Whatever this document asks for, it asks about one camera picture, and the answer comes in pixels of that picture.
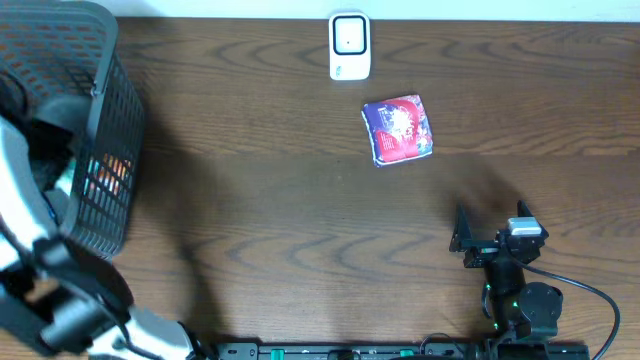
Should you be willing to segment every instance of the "basket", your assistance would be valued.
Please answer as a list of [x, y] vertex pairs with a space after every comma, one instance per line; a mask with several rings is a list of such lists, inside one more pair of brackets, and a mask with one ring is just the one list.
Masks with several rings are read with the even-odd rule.
[[63, 236], [109, 258], [123, 245], [145, 124], [115, 52], [116, 20], [84, 1], [2, 3], [0, 71], [20, 80], [30, 104], [59, 94], [91, 97], [59, 225]]

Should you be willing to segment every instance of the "pink and blue package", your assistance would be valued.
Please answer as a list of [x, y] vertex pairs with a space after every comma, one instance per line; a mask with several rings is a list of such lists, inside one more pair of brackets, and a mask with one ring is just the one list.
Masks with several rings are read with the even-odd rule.
[[418, 95], [366, 104], [362, 117], [369, 131], [373, 163], [382, 167], [433, 153], [429, 119]]

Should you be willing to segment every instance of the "white background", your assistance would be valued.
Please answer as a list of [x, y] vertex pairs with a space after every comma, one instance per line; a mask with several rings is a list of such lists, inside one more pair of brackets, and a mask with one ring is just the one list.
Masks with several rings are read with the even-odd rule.
[[361, 10], [372, 19], [633, 21], [640, 0], [93, 0], [116, 16], [328, 19]]

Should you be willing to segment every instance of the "white device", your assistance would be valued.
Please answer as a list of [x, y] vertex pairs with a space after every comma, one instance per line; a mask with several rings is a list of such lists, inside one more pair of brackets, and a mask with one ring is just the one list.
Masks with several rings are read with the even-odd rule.
[[333, 80], [362, 80], [371, 70], [371, 27], [359, 12], [329, 19], [329, 75]]

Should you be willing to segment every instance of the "brown tabletop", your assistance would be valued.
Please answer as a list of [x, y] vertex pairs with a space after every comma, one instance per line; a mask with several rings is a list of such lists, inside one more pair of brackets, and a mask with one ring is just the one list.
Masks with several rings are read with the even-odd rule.
[[[640, 27], [385, 22], [368, 80], [328, 74], [326, 21], [120, 19], [148, 126], [128, 243], [140, 306], [209, 338], [419, 341], [490, 332], [481, 270], [448, 252], [527, 200], [533, 265], [619, 304], [608, 359], [640, 357]], [[375, 168], [360, 109], [417, 93], [434, 155]], [[564, 292], [558, 340], [594, 355], [602, 299]], [[0, 359], [33, 355], [8, 335]]]

